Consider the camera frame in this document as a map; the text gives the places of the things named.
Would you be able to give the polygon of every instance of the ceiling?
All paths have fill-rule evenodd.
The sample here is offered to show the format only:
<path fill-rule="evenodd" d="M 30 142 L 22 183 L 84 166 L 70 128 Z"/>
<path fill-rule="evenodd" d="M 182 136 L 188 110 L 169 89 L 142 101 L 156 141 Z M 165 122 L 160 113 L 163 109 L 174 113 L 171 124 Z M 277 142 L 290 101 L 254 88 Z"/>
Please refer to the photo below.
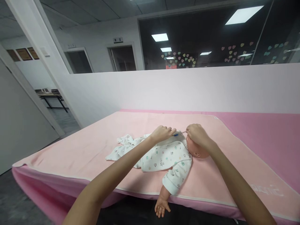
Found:
<path fill-rule="evenodd" d="M 40 0 L 54 30 L 224 0 Z M 24 33 L 0 0 L 0 40 Z"/>

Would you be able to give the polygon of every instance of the doll head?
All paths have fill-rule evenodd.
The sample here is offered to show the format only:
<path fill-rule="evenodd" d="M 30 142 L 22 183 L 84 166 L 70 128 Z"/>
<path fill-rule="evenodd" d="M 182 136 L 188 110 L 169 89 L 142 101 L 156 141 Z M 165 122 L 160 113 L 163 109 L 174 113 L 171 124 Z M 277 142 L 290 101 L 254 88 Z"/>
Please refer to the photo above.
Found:
<path fill-rule="evenodd" d="M 200 145 L 196 144 L 190 137 L 187 135 L 187 147 L 189 153 L 196 158 L 207 158 L 209 156 L 208 152 L 202 148 Z"/>

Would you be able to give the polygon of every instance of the pink blanket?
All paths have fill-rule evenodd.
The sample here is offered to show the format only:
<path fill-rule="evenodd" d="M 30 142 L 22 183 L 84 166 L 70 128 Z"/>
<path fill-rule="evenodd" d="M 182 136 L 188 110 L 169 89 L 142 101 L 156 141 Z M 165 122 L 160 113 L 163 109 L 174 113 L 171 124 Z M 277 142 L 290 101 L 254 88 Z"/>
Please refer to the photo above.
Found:
<path fill-rule="evenodd" d="M 204 126 L 278 222 L 282 222 L 282 219 L 299 221 L 299 194 L 214 116 L 116 112 L 13 166 L 27 164 L 42 173 L 92 180 L 112 163 L 105 161 L 104 158 L 115 147 L 116 138 L 127 133 L 138 137 L 150 133 L 160 124 L 185 130 L 191 123 L 200 123 Z M 143 173 L 132 169 L 117 189 L 119 192 L 155 196 L 159 193 L 164 174 L 165 171 Z M 232 209 L 231 214 L 227 216 L 241 217 L 210 157 L 193 161 L 185 184 L 171 200 L 175 203 L 184 200 L 193 200 L 194 203 L 197 201 L 217 203 Z M 210 212 L 209 207 L 205 210 L 201 204 L 193 204 L 192 207 Z"/>

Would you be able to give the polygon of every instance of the baby onesie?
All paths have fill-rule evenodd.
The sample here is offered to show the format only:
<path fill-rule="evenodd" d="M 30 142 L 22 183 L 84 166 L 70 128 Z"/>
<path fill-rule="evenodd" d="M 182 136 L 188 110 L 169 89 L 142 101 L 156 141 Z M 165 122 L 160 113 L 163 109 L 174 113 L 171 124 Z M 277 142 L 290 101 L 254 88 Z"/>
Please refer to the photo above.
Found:
<path fill-rule="evenodd" d="M 117 146 L 106 160 L 116 161 L 145 140 L 150 134 L 133 139 L 130 135 L 117 139 L 122 146 Z M 178 131 L 176 136 L 156 144 L 138 162 L 134 168 L 141 168 L 143 172 L 153 172 L 169 169 L 162 179 L 165 188 L 175 195 L 186 179 L 192 166 L 192 156 L 188 152 L 187 141 Z"/>

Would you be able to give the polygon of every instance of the doll ear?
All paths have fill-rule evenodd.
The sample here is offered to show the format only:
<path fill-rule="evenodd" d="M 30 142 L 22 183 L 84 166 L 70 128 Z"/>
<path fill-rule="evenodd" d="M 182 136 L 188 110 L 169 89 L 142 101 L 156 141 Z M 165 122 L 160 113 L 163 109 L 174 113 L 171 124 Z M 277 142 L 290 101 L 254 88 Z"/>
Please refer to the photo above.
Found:
<path fill-rule="evenodd" d="M 201 156 L 201 154 L 200 154 L 200 153 L 198 153 L 198 152 L 197 152 L 197 153 L 195 153 L 195 152 L 194 152 L 194 156 L 195 156 L 195 157 L 200 157 L 200 156 Z"/>

